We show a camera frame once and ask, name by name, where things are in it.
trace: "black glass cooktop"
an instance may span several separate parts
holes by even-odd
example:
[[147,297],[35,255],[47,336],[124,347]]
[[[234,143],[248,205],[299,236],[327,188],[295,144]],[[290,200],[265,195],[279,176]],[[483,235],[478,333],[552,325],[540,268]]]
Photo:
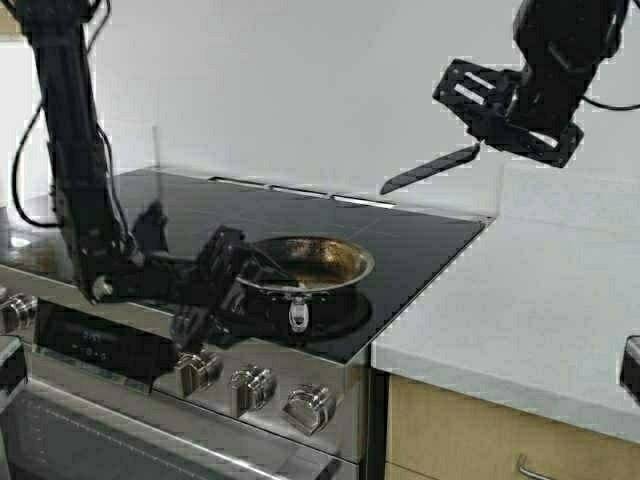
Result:
[[[451,219],[325,198],[211,182],[140,170],[118,177],[130,225],[160,198],[167,216],[170,252],[195,256],[219,225],[245,232],[247,241],[290,235],[328,236],[355,242],[375,258],[358,285],[370,303],[368,319],[344,335],[297,345],[346,363],[371,342],[435,275],[480,231],[480,221]],[[50,215],[47,199],[28,203],[35,216]],[[0,210],[0,263],[70,282],[71,266],[57,232],[20,230]]]

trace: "stove knob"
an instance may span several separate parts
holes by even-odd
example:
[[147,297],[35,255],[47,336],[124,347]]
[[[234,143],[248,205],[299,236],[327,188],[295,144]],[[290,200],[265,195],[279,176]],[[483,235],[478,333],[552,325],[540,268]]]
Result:
[[18,294],[9,297],[0,305],[0,335],[28,328],[38,313],[38,299],[31,295]]
[[289,395],[286,419],[305,435],[322,430],[336,412],[336,398],[327,387],[301,385]]
[[273,397],[276,376],[268,368],[248,365],[235,372],[231,386],[231,416],[241,417],[249,410],[260,410]]
[[183,398],[211,386],[220,376],[222,359],[211,352],[183,353],[175,367],[178,392]]

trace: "oven door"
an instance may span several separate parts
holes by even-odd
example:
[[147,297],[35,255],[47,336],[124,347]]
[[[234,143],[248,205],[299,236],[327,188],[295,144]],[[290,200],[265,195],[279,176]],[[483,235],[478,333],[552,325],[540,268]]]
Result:
[[354,480],[355,465],[154,392],[143,395],[54,358],[0,421],[13,480]]

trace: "digital display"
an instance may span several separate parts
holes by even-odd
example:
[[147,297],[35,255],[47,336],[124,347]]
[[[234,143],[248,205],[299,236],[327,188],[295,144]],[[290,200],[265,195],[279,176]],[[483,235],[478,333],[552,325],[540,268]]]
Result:
[[39,304],[36,344],[151,387],[171,371],[171,340],[50,302]]

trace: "white wall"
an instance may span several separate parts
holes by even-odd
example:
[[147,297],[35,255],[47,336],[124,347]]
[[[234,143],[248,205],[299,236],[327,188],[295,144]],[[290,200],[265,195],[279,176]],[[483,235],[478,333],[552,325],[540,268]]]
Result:
[[[24,42],[0,42],[0,205],[10,195],[10,165],[20,136],[39,101],[31,50]],[[20,187],[26,197],[47,191],[49,157],[40,122],[24,150]]]
[[[433,87],[453,57],[517,67],[520,1],[113,0],[97,46],[99,111],[121,138],[156,125],[165,164],[372,193],[471,144],[432,102]],[[594,85],[603,100],[640,102],[638,21],[627,24],[625,46]],[[12,114],[13,135],[25,113]],[[640,113],[589,109],[577,120],[586,139],[569,168],[640,175]],[[121,164],[141,161],[125,150]],[[528,162],[485,151],[471,168],[393,198],[491,213],[505,161]]]

